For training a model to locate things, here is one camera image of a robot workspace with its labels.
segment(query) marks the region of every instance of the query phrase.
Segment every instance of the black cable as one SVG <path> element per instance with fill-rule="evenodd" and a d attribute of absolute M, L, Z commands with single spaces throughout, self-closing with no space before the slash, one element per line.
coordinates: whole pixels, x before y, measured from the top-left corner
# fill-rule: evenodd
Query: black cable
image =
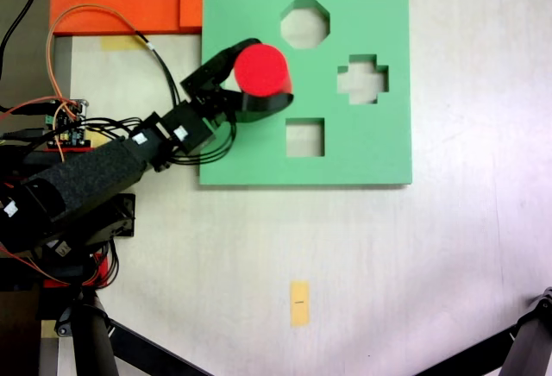
<path fill-rule="evenodd" d="M 151 44 L 151 42 L 147 39 L 147 37 L 140 31 L 136 31 L 136 35 L 138 35 L 138 37 L 140 37 L 144 41 L 144 43 L 146 43 L 147 47 L 152 51 L 152 53 L 154 53 L 155 58 L 159 61 L 161 65 L 161 69 L 165 74 L 166 81 L 169 84 L 169 90 L 171 91 L 172 106 L 176 107 L 182 102 L 182 99 L 180 98 L 179 89 L 176 83 L 174 82 L 173 75 L 171 74 L 170 70 L 166 66 L 165 61 L 161 58 L 161 56 L 154 48 L 154 46 Z"/>
<path fill-rule="evenodd" d="M 14 33 L 19 23 L 22 21 L 23 17 L 27 14 L 29 8 L 31 8 L 31 5 L 33 4 L 35 0 L 28 0 L 25 6 L 23 7 L 22 11 L 19 13 L 19 16 L 17 16 L 16 20 L 11 24 L 11 26 L 8 28 L 8 31 L 6 32 L 5 36 L 2 39 L 2 43 L 0 43 L 0 80 L 2 79 L 2 69 L 3 69 L 3 53 L 6 49 L 6 46 L 8 44 L 8 40 L 10 36 Z M 9 109 L 6 109 L 5 107 L 0 106 L 0 111 L 7 111 Z"/>

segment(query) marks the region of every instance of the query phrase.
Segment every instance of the orange wire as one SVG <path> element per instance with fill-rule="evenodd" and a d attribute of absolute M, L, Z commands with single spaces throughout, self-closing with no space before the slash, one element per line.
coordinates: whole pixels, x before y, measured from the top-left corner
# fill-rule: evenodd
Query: orange wire
<path fill-rule="evenodd" d="M 60 112 L 61 109 L 63 109 L 63 106 L 64 104 L 60 104 L 60 106 L 58 107 L 58 109 L 55 111 L 55 113 L 53 114 L 53 122 L 52 122 L 52 131 L 55 132 L 55 123 L 58 121 L 58 113 Z M 58 145 L 58 150 L 60 151 L 60 156 L 61 156 L 61 161 L 62 162 L 65 162 L 66 161 L 66 157 L 65 155 L 63 154 L 63 150 L 61 149 L 61 145 L 60 145 L 60 136 L 59 135 L 56 135 L 53 137 L 55 139 L 55 144 Z"/>
<path fill-rule="evenodd" d="M 54 277 L 52 277 L 51 275 L 45 273 L 44 271 L 42 271 L 36 264 L 34 261 L 32 260 L 29 260 L 30 262 L 27 262 L 25 261 L 23 258 L 20 258 L 18 257 L 17 255 L 15 254 L 12 254 L 10 251 L 8 251 L 7 249 L 5 248 L 2 248 L 0 247 L 0 251 L 2 251 L 3 253 L 9 255 L 10 257 L 22 262 L 23 264 L 25 264 L 26 266 L 30 266 L 31 268 L 33 268 L 35 271 L 39 272 L 40 274 L 44 275 L 45 277 L 48 277 L 49 279 L 52 279 L 53 281 L 56 281 L 60 284 L 63 284 L 63 285 L 69 285 L 69 283 L 66 283 L 65 281 L 61 281 L 60 279 L 55 279 Z"/>
<path fill-rule="evenodd" d="M 44 101 L 47 101 L 47 100 L 59 100 L 59 101 L 61 101 L 62 103 L 63 103 L 63 102 L 67 102 L 67 103 L 77 104 L 77 102 L 74 102 L 74 101 L 69 100 L 69 99 L 64 98 L 64 97 L 45 96 L 45 97 L 35 98 L 34 100 L 29 100 L 28 102 L 18 104 L 16 107 L 12 107 L 11 109 L 5 111 L 2 115 L 0 115 L 0 120 L 5 119 L 7 116 L 9 116 L 9 115 L 12 114 L 14 111 L 20 109 L 20 108 L 23 107 L 23 106 L 26 106 L 26 105 L 28 105 L 28 104 L 40 103 L 40 102 L 44 102 Z"/>
<path fill-rule="evenodd" d="M 58 82 L 53 74 L 53 65 L 52 65 L 52 45 L 53 45 L 53 32 L 55 31 L 58 24 L 63 20 L 63 18 L 70 14 L 73 11 L 77 10 L 84 10 L 84 9 L 99 9 L 102 11 L 109 12 L 111 14 L 114 14 L 118 16 L 123 22 L 125 22 L 131 29 L 133 29 L 135 32 L 137 32 L 137 28 L 130 22 L 123 14 L 121 14 L 116 9 L 112 9 L 111 7 L 108 7 L 106 5 L 100 5 L 98 3 L 81 3 L 79 5 L 74 5 L 71 8 L 66 9 L 63 11 L 52 23 L 52 27 L 50 27 L 50 30 L 48 31 L 48 37 L 46 40 L 46 67 L 48 71 L 48 77 L 50 78 L 50 83 L 52 84 L 53 91 L 55 94 L 62 98 L 61 89 L 58 85 Z"/>

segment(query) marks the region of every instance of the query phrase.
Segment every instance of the floor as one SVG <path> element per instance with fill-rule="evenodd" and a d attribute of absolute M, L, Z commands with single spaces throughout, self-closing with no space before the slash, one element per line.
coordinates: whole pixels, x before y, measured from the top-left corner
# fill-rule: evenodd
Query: floor
<path fill-rule="evenodd" d="M 0 0 L 0 38 L 27 0 Z M 0 103 L 8 106 L 51 92 L 44 44 L 47 35 L 48 1 L 34 0 L 30 11 L 9 40 L 0 82 Z M 1 130 L 19 126 L 15 117 L 3 122 Z M 6 375 L 37 375 L 41 324 L 35 320 L 37 291 L 0 292 L 0 358 Z"/>

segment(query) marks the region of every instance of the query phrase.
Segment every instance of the white label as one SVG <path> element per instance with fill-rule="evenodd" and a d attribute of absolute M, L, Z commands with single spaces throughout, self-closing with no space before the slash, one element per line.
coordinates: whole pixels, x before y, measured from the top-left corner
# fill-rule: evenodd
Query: white label
<path fill-rule="evenodd" d="M 184 139 L 188 135 L 188 132 L 186 132 L 186 129 L 182 126 L 178 126 L 173 133 L 176 135 L 176 137 L 179 138 L 179 141 L 184 141 Z"/>
<path fill-rule="evenodd" d="M 147 142 L 147 137 L 143 133 L 139 133 L 132 138 L 137 144 L 142 145 Z"/>
<path fill-rule="evenodd" d="M 3 211 L 8 214 L 8 216 L 11 218 L 13 215 L 16 214 L 18 211 L 16 207 L 16 203 L 14 201 L 11 201 L 4 209 Z"/>
<path fill-rule="evenodd" d="M 69 251 L 71 251 L 71 247 L 69 247 L 65 241 L 61 242 L 59 246 L 55 248 L 55 252 L 62 257 L 65 257 L 67 254 L 69 254 Z"/>

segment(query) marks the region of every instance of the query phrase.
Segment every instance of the octagonal hole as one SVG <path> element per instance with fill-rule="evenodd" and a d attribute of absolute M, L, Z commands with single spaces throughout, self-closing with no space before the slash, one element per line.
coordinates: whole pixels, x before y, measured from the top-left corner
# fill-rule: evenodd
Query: octagonal hole
<path fill-rule="evenodd" d="M 280 32 L 293 48 L 315 48 L 329 35 L 329 12 L 316 0 L 293 1 L 282 15 Z"/>

